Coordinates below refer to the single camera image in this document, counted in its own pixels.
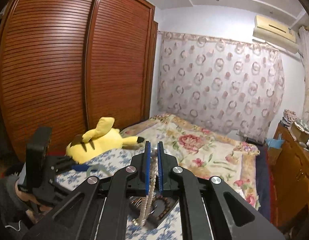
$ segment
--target person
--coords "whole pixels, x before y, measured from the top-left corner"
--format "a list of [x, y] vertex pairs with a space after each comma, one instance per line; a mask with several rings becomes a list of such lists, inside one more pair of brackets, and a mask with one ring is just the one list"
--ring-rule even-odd
[[34, 195], [18, 190], [18, 177], [11, 175], [0, 179], [0, 239], [21, 240], [31, 227], [26, 214], [32, 214], [31, 202], [39, 206], [41, 212], [52, 208], [40, 204]]

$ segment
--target white cable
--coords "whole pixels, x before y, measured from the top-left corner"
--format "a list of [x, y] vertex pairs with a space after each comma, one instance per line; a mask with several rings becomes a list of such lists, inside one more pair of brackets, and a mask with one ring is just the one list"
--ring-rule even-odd
[[20, 223], [21, 223], [21, 220], [19, 221], [19, 230], [16, 230], [13, 226], [5, 226], [5, 228], [12, 228], [12, 229], [14, 229], [15, 231], [19, 232], [20, 229], [21, 229]]

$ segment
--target pink flower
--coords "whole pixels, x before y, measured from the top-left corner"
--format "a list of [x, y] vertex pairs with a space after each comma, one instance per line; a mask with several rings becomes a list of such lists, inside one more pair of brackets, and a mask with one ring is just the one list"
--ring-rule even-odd
[[195, 153], [198, 153], [199, 149], [204, 145], [200, 137], [192, 134], [181, 135], [178, 141], [182, 147]]
[[205, 129], [205, 128], [201, 128], [201, 132], [204, 133], [204, 134], [210, 134], [211, 131], [209, 131], [208, 129]]
[[204, 162], [199, 159], [199, 158], [196, 158], [195, 160], [192, 160], [192, 162], [194, 162], [198, 167], [201, 167], [202, 164], [204, 164]]
[[249, 194], [247, 197], [246, 197], [246, 201], [253, 207], [255, 207], [256, 205], [256, 198], [252, 195], [252, 194]]
[[225, 159], [227, 160], [227, 162], [233, 164], [233, 165], [237, 165], [238, 164], [238, 158], [237, 157], [234, 157], [232, 156], [231, 154], [228, 154]]
[[244, 183], [247, 183], [247, 182], [250, 182], [250, 179], [247, 179], [247, 180], [239, 179], [239, 180], [236, 180], [234, 184], [236, 184], [238, 187], [241, 187]]

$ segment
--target wooden dresser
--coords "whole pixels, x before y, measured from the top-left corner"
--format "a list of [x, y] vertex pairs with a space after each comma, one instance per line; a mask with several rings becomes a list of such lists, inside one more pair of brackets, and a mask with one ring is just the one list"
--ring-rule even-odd
[[294, 141], [289, 130], [278, 125], [274, 138], [279, 134], [285, 142], [282, 152], [272, 167], [276, 191], [274, 224], [289, 224], [301, 210], [309, 212], [309, 152]]

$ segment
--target wooden wardrobe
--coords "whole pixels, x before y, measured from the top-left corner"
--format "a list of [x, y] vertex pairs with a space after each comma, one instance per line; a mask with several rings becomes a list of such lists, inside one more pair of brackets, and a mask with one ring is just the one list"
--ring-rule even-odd
[[10, 0], [0, 26], [0, 117], [20, 160], [41, 125], [51, 151], [102, 116], [149, 118], [154, 6], [145, 0]]

